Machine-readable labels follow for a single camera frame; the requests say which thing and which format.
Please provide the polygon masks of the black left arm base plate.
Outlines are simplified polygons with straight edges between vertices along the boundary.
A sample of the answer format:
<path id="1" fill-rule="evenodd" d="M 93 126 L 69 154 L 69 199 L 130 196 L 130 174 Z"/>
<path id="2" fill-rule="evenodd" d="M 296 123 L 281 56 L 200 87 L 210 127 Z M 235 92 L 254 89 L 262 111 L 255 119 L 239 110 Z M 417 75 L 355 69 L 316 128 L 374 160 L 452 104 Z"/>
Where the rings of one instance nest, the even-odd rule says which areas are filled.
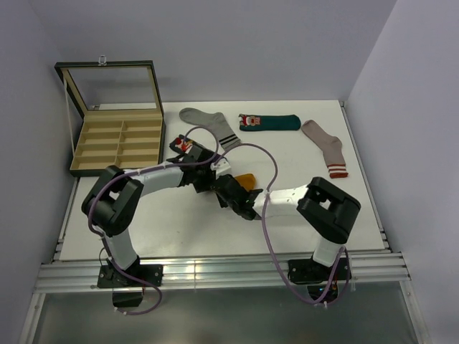
<path id="1" fill-rule="evenodd" d="M 137 264 L 127 269 L 125 273 L 160 287 L 163 277 L 163 266 L 161 264 Z M 97 287 L 100 289 L 143 286 L 144 284 L 122 275 L 112 264 L 105 264 L 100 268 L 97 282 Z"/>

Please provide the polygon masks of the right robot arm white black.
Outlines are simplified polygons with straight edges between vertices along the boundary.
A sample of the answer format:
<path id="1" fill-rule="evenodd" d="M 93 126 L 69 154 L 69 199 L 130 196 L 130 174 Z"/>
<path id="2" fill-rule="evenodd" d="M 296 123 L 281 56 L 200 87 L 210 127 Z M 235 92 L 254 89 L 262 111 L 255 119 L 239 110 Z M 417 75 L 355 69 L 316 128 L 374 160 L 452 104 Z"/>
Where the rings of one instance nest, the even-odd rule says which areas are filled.
<path id="1" fill-rule="evenodd" d="M 211 186 L 222 208 L 230 207 L 248 221 L 269 217 L 302 216 L 320 235 L 310 263 L 314 277 L 324 280 L 336 268 L 335 260 L 347 243 L 360 202 L 322 177 L 307 185 L 277 191 L 246 191 L 230 175 L 220 176 Z"/>

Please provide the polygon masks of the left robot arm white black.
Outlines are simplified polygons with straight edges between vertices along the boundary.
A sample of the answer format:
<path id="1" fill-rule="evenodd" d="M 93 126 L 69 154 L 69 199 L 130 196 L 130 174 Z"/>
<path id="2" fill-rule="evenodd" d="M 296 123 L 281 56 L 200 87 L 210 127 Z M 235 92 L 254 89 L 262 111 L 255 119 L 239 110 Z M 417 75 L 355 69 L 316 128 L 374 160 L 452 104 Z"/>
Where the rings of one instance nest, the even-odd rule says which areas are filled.
<path id="1" fill-rule="evenodd" d="M 128 227 L 141 197 L 166 188 L 203 184 L 214 178 L 210 168 L 218 154 L 193 145 L 171 161 L 140 169 L 108 166 L 82 203 L 89 230 L 103 241 L 116 266 L 114 278 L 123 286 L 137 283 L 140 258 Z"/>

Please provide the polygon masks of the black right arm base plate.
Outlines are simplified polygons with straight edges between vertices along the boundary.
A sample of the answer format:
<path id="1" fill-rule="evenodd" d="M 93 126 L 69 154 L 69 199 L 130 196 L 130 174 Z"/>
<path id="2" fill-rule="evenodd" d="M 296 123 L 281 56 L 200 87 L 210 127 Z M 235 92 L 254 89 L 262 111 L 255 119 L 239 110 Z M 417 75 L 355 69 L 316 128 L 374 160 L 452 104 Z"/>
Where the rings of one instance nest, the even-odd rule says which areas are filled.
<path id="1" fill-rule="evenodd" d="M 290 259 L 288 260 L 288 279 L 296 285 L 312 285 L 327 282 L 332 267 L 325 267 L 310 259 Z M 345 281 L 347 277 L 352 277 L 347 260 L 340 258 L 337 265 L 334 280 Z"/>

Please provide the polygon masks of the mustard yellow sock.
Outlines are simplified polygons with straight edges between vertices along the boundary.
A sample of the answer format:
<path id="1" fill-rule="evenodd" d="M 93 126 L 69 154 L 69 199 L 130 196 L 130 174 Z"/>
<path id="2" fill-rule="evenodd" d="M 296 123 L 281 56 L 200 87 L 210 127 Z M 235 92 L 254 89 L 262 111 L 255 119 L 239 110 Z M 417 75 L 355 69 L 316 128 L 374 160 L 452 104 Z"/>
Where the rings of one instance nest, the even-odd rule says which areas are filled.
<path id="1" fill-rule="evenodd" d="M 246 191 L 254 190 L 257 183 L 255 176 L 251 173 L 235 176 L 235 180 Z"/>

